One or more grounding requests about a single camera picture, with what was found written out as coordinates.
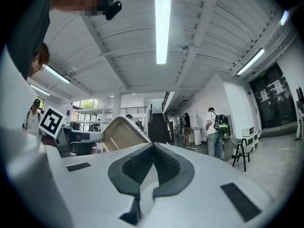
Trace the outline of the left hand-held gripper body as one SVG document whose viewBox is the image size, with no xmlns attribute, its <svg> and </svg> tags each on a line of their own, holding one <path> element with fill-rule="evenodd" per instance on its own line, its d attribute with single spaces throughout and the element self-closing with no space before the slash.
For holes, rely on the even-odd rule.
<svg viewBox="0 0 304 228">
<path fill-rule="evenodd" d="M 62 158 L 71 157 L 71 151 L 64 133 L 65 123 L 66 116 L 49 106 L 38 124 L 39 129 L 47 135 L 47 137 L 41 138 L 42 142 L 45 145 L 56 147 Z"/>
</svg>

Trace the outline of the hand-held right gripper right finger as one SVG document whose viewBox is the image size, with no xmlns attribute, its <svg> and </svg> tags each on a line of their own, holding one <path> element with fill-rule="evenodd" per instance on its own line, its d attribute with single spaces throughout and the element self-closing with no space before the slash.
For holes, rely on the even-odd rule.
<svg viewBox="0 0 304 228">
<path fill-rule="evenodd" d="M 159 186 L 155 166 L 142 183 L 144 228 L 240 228 L 271 205 L 256 182 L 217 158 L 163 145 L 194 167 L 191 183 L 179 194 L 153 198 Z"/>
</svg>

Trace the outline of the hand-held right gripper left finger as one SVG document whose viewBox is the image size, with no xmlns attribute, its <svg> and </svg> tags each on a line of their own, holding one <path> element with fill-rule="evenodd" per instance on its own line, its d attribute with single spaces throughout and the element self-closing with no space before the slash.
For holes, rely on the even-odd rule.
<svg viewBox="0 0 304 228">
<path fill-rule="evenodd" d="M 51 147 L 51 172 L 63 201 L 55 228 L 153 228 L 141 216 L 140 182 L 151 160 L 151 143 L 96 155 L 61 158 Z"/>
</svg>

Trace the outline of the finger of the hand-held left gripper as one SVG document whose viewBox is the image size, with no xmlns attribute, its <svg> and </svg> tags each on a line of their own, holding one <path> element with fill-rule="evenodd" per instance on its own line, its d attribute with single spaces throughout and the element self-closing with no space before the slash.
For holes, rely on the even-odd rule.
<svg viewBox="0 0 304 228">
<path fill-rule="evenodd" d="M 92 143 L 99 142 L 103 139 L 104 134 L 102 132 L 86 132 L 72 130 L 70 132 L 70 143 L 80 142 L 80 143 Z"/>
</svg>

